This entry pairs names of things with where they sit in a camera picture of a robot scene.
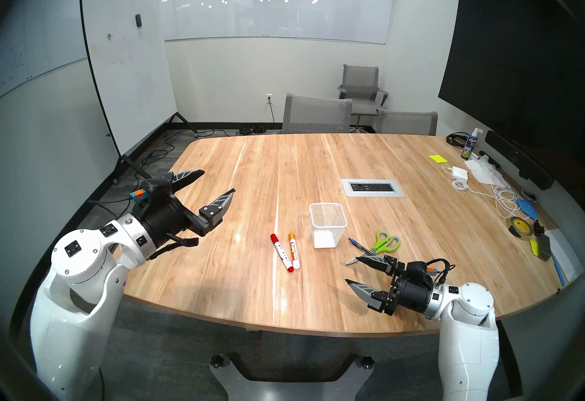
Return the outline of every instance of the spray bottle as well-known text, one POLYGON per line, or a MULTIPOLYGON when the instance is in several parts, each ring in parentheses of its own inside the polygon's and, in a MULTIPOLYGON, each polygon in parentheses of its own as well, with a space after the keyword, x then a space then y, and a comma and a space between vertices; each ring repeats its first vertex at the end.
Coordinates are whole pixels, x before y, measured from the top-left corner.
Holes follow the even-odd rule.
POLYGON ((467 139, 467 142, 465 143, 465 146, 463 148, 463 152, 461 153, 462 159, 469 160, 469 156, 471 156, 471 153, 473 152, 473 149, 475 148, 475 144, 477 143, 477 133, 478 132, 480 134, 483 134, 483 130, 476 127, 475 130, 473 131, 473 133, 467 139))

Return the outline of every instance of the mesh pencil cup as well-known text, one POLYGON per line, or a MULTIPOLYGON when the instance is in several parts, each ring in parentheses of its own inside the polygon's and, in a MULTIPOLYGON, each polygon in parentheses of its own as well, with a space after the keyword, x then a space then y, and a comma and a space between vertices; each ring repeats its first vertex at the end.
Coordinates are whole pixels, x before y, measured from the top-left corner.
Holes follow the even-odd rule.
POLYGON ((335 248, 348 221, 339 203, 310 205, 313 247, 335 248))

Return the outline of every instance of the tape roll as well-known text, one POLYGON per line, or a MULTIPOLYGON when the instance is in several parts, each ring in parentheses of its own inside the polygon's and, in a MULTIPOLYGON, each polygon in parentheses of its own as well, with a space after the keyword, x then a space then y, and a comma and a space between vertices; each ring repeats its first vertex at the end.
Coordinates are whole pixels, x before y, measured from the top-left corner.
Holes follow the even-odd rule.
POLYGON ((523 240, 530 239, 530 236, 534 233, 532 226, 526 220, 516 216, 510 217, 509 229, 510 233, 523 240))

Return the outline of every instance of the television screen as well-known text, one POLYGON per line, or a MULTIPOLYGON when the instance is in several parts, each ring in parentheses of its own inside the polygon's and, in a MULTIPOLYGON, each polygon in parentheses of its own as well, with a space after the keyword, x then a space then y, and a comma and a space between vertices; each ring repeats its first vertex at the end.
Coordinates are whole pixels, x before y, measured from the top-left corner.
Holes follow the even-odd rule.
POLYGON ((557 0, 459 0, 439 97, 512 141, 585 209, 585 38, 557 0))

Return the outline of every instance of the conference table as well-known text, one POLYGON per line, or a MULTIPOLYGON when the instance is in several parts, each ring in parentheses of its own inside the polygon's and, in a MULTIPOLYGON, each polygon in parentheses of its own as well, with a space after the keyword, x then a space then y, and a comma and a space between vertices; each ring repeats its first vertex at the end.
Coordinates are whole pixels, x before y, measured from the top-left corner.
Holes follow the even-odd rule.
MULTIPOLYGON (((371 134, 261 135, 192 142, 174 172, 205 175, 177 197, 194 211, 231 188, 223 223, 199 246, 177 248, 129 273, 127 298, 213 322, 259 330, 337 337, 434 332, 439 323, 399 307, 393 316, 367 308, 345 279, 388 290, 390 277, 345 263, 386 230, 401 238, 402 262, 446 258, 447 283, 476 282, 494 296, 497 317, 543 302, 560 282, 552 259, 535 257, 514 237, 495 199, 455 190, 443 166, 466 168, 445 137, 371 134), (448 160, 438 164, 429 156, 448 160), (394 179, 403 198, 348 198, 341 178, 394 179), (311 203, 339 203, 348 226, 336 248, 315 249, 311 203), (301 268, 287 272, 270 240, 290 255, 295 233, 301 268)), ((470 173, 469 188, 491 194, 470 173)), ((554 228, 539 209, 540 222, 554 228)), ((181 237, 195 237, 187 230, 181 237)))

